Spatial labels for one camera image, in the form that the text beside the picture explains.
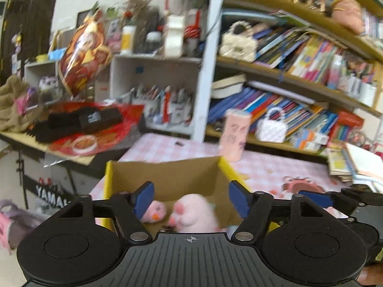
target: floor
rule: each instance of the floor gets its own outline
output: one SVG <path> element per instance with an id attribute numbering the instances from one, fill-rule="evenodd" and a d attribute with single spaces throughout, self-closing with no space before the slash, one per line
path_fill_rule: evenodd
<path id="1" fill-rule="evenodd" d="M 0 159 L 0 199 L 12 199 L 18 206 L 24 208 L 23 193 L 16 172 L 16 152 L 11 152 Z M 0 245 L 0 286 L 22 287 L 25 277 L 17 263 L 16 251 L 12 255 Z"/>

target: pink checkered tablecloth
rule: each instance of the pink checkered tablecloth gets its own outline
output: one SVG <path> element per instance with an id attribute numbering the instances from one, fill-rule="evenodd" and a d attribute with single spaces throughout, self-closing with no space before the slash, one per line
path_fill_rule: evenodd
<path id="1" fill-rule="evenodd" d="M 217 156 L 218 146 L 175 137 L 146 134 L 119 160 L 160 163 Z M 253 191 L 265 191 L 276 198 L 291 199 L 299 190 L 340 191 L 345 185 L 329 176 L 326 165 L 258 152 L 245 151 L 231 166 Z M 94 200 L 102 199 L 104 179 L 92 190 Z"/>

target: pink plush toy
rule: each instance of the pink plush toy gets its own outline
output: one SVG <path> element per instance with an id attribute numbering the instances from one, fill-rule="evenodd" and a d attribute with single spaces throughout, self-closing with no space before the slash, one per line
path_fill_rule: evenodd
<path id="1" fill-rule="evenodd" d="M 141 218 L 143 223 L 156 223 L 163 220 L 166 216 L 166 207 L 164 203 L 161 203 L 157 200 L 152 201 L 152 204 L 149 205 L 146 213 Z"/>
<path id="2" fill-rule="evenodd" d="M 178 233 L 221 231 L 211 204 L 199 194 L 181 197 L 174 204 L 168 225 L 174 227 Z"/>

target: white quilted handbag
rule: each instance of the white quilted handbag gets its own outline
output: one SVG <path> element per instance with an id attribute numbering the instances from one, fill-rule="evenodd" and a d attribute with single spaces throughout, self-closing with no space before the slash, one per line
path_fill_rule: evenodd
<path id="1" fill-rule="evenodd" d="M 244 26 L 248 35 L 234 34 L 237 26 Z M 257 41 L 253 39 L 251 26 L 246 21 L 238 21 L 231 25 L 229 31 L 222 36 L 220 55 L 247 62 L 254 62 L 257 52 Z"/>
<path id="2" fill-rule="evenodd" d="M 281 114 L 280 121 L 270 119 L 270 114 L 274 111 L 278 111 Z M 267 112 L 265 119 L 259 121 L 255 134 L 259 141 L 281 144 L 285 141 L 286 133 L 285 113 L 281 108 L 275 107 Z"/>

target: white shelf post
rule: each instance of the white shelf post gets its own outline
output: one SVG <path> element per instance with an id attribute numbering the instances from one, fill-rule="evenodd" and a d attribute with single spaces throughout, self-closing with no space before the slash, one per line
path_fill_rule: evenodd
<path id="1" fill-rule="evenodd" d="M 198 74 L 197 93 L 194 104 L 193 126 L 191 139 L 203 142 L 205 138 L 206 121 L 208 118 L 211 83 L 213 82 L 218 41 L 221 31 L 221 10 L 223 0 L 210 0 L 205 50 L 202 58 L 202 67 Z"/>

